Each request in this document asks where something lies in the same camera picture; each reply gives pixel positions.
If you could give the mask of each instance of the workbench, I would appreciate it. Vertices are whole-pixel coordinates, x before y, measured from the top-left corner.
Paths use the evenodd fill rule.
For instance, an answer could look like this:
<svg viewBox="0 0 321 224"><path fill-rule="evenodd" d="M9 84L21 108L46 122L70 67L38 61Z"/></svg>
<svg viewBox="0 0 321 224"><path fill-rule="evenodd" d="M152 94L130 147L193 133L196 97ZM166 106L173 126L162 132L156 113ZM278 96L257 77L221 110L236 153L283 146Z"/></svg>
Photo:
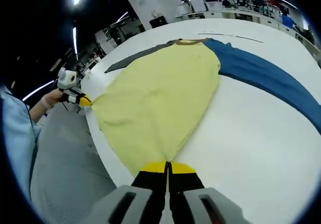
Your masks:
<svg viewBox="0 0 321 224"><path fill-rule="evenodd" d="M174 39L214 38L277 65L321 103L321 70L292 36L253 22L199 19L158 27L128 39L86 75L82 90L92 99L124 69L112 64ZM116 184L134 177L85 110L98 154ZM175 161L195 168L205 187L213 187L243 209L252 223L292 223L315 195L321 173L321 136L296 109L246 83L220 76L205 116Z"/></svg>
<svg viewBox="0 0 321 224"><path fill-rule="evenodd" d="M186 19L199 19L199 18L225 18L225 19L235 19L235 15L246 15L252 18L252 21L255 23L263 24L277 30L280 30L290 36L299 40L310 54L314 57L320 54L320 49L311 43L307 38L302 36L300 33L295 30L283 25L282 22L278 22L275 19L264 16L255 11L244 10L244 9L234 9L234 8L224 8L217 11L205 11L205 12L193 12L183 15L177 15L176 18L180 20Z"/></svg>

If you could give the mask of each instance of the black cable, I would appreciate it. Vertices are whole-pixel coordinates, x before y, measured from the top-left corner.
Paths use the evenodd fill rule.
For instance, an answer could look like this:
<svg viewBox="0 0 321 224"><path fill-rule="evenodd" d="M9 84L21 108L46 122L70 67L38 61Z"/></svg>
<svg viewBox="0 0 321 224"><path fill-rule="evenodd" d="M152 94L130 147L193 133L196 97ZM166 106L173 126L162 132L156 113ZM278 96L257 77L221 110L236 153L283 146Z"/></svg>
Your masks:
<svg viewBox="0 0 321 224"><path fill-rule="evenodd" d="M87 97L83 96L83 98L87 99L89 102L91 102Z"/></svg>
<svg viewBox="0 0 321 224"><path fill-rule="evenodd" d="M72 93L76 94L76 95L80 95L81 94L80 92L78 92L78 91L76 91L76 90L74 90L72 88L70 88L68 90L71 91Z"/></svg>
<svg viewBox="0 0 321 224"><path fill-rule="evenodd" d="M67 107L65 106L65 104L63 102L61 102L62 105L65 107L65 109L69 112L69 110L67 109Z"/></svg>

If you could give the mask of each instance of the blue shirt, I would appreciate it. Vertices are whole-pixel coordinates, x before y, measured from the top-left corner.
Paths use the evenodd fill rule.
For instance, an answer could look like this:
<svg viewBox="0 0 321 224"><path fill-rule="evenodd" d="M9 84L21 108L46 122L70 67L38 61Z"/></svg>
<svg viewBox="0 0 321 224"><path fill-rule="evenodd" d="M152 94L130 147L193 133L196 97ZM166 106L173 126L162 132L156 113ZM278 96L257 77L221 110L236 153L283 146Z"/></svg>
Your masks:
<svg viewBox="0 0 321 224"><path fill-rule="evenodd" d="M31 163L41 127L34 122L31 124L29 109L21 100L8 93L10 91L6 87L0 87L0 96L3 99L5 146L17 182L30 201Z"/></svg>

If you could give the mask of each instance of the white cabinet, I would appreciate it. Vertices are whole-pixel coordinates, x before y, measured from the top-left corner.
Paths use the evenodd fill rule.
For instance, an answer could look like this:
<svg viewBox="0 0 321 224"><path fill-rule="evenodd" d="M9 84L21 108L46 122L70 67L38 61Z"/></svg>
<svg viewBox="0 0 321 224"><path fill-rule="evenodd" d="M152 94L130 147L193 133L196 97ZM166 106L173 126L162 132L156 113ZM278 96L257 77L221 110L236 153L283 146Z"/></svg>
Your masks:
<svg viewBox="0 0 321 224"><path fill-rule="evenodd" d="M206 2L205 3L209 11L222 11L222 2Z"/></svg>
<svg viewBox="0 0 321 224"><path fill-rule="evenodd" d="M269 27L273 27L277 30L279 30L279 23L273 21L273 20L268 20L268 19L265 19L265 18L260 18L260 22L261 24L263 25L266 25L266 26L269 26Z"/></svg>
<svg viewBox="0 0 321 224"><path fill-rule="evenodd" d="M185 15L191 12L192 12L192 8L187 3L179 5L176 9L176 13L178 16Z"/></svg>
<svg viewBox="0 0 321 224"><path fill-rule="evenodd" d="M279 24L279 30L284 32L284 33L289 34L290 36L295 37L295 31L293 29L290 29L289 27L286 27L283 24Z"/></svg>
<svg viewBox="0 0 321 224"><path fill-rule="evenodd" d="M108 55L112 50L114 50L117 47L116 42L114 39L108 39L105 35L105 33L100 30L95 34L97 43L100 45L101 49L105 52L106 55Z"/></svg>
<svg viewBox="0 0 321 224"><path fill-rule="evenodd" d="M204 12L206 11L205 0L191 0L194 12Z"/></svg>
<svg viewBox="0 0 321 224"><path fill-rule="evenodd" d="M222 12L204 12L205 18L223 18Z"/></svg>

